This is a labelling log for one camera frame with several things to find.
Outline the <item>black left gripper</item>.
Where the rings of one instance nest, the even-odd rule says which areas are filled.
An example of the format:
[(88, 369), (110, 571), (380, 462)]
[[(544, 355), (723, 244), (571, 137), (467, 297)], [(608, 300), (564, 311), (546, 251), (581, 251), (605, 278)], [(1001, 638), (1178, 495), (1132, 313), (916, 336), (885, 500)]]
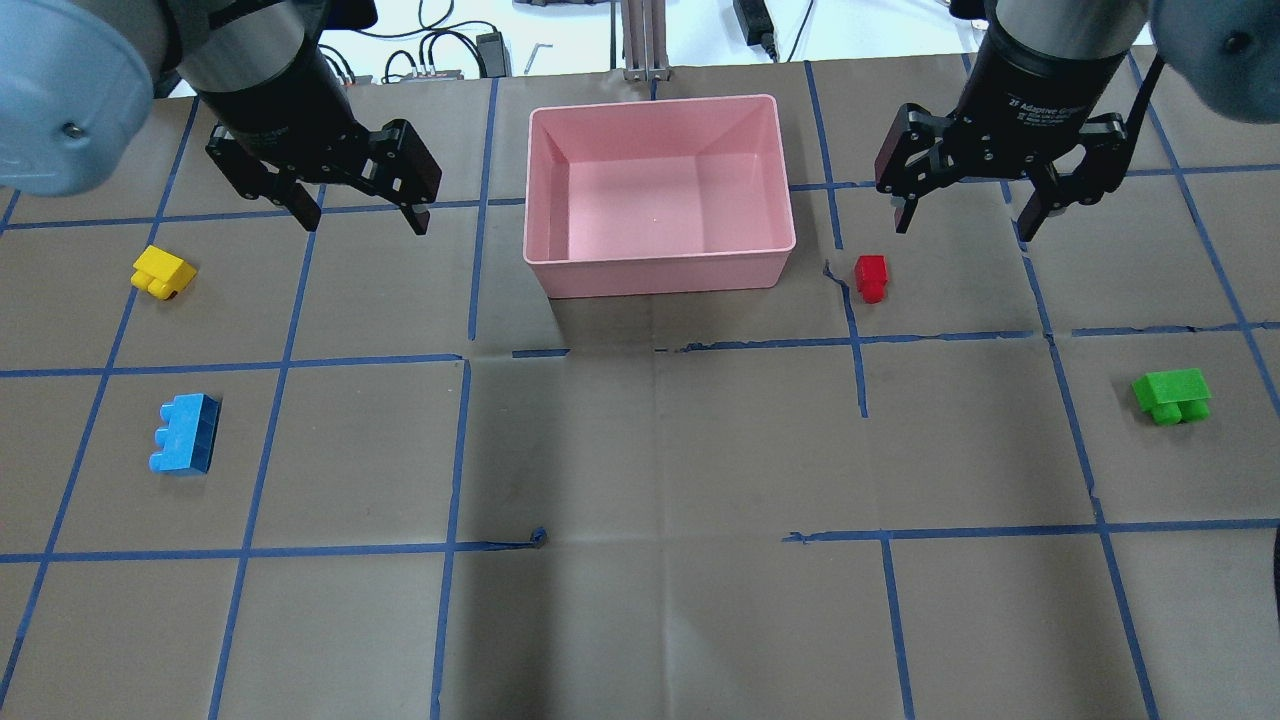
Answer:
[(218, 118), (206, 154), (241, 197), (269, 199), (315, 232), (321, 208), (308, 183), (333, 183), (399, 206), (425, 236), (443, 170), (410, 120), (379, 129), (360, 123), (323, 54), (302, 46), (266, 79), (216, 88), (205, 73), (191, 83)]

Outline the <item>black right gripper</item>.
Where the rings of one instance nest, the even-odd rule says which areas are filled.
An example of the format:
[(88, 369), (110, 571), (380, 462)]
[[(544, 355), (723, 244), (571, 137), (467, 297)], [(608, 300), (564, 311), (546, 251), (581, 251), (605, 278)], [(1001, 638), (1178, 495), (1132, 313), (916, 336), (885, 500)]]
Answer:
[[(1117, 113), (1093, 113), (1121, 54), (1074, 59), (1042, 53), (989, 24), (957, 105), (945, 117), (915, 102), (900, 109), (876, 158), (876, 187), (893, 195), (893, 229), (906, 234), (919, 197), (963, 178), (1016, 179), (1032, 195), (1018, 217), (1020, 241), (1075, 199), (1112, 192), (1126, 172), (1129, 129)], [(1079, 170), (1053, 161), (1082, 146)]]

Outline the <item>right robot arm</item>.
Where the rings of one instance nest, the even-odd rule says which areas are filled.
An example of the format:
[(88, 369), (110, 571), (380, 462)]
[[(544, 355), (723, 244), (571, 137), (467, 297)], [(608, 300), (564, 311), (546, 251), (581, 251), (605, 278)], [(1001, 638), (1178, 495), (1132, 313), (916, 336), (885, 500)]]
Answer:
[(950, 1), (986, 36), (951, 113), (904, 104), (876, 158), (876, 187), (908, 231), (925, 195), (959, 181), (1025, 178), (1018, 232), (1033, 240), (1128, 173), (1155, 86), (1172, 68), (1211, 110), (1277, 122), (1275, 1)]

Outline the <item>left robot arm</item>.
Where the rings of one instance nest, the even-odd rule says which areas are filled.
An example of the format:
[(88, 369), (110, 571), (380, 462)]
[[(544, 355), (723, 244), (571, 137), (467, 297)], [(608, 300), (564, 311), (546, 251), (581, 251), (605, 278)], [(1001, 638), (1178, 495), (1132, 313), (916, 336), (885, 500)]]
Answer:
[(406, 119), (356, 120), (320, 47), (367, 29), (371, 1), (5, 1), (3, 183), (36, 196), (109, 179), (165, 79), (216, 117), (207, 155), (234, 191), (315, 231), (312, 184), (397, 206), (425, 234), (442, 169)]

